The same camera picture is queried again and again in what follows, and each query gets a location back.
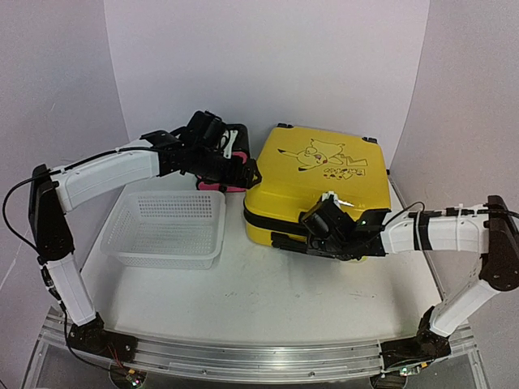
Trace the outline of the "yellow Pikachu hard-shell suitcase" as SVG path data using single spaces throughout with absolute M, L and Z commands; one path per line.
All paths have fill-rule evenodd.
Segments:
M 310 236 L 299 222 L 324 192 L 334 191 L 356 222 L 355 229 L 381 230 L 391 210 L 388 172 L 373 138 L 300 126 L 278 125 L 259 154 L 260 184 L 246 192 L 247 236 L 272 246 L 271 232 Z

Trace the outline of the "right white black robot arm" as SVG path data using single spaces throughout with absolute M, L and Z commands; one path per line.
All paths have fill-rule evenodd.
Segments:
M 429 260 L 466 259 L 439 304 L 421 317 L 416 333 L 380 345 L 382 371 L 406 374 L 451 353 L 450 337 L 500 293 L 518 287 L 518 214 L 499 195 L 473 206 L 427 210 L 424 203 L 392 211 L 369 209 L 354 220 L 332 199 L 301 215 L 302 238 L 273 233 L 282 250 L 337 259 L 420 252 Z

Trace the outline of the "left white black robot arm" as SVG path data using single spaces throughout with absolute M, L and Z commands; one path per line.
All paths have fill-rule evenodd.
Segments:
M 68 165 L 38 165 L 29 178 L 31 247 L 47 291 L 63 314 L 63 337 L 74 357 L 133 361 L 138 340 L 109 329 L 97 309 L 77 261 L 71 213 L 107 192 L 176 173 L 221 186 L 249 188 L 258 174 L 248 129 L 155 130 Z

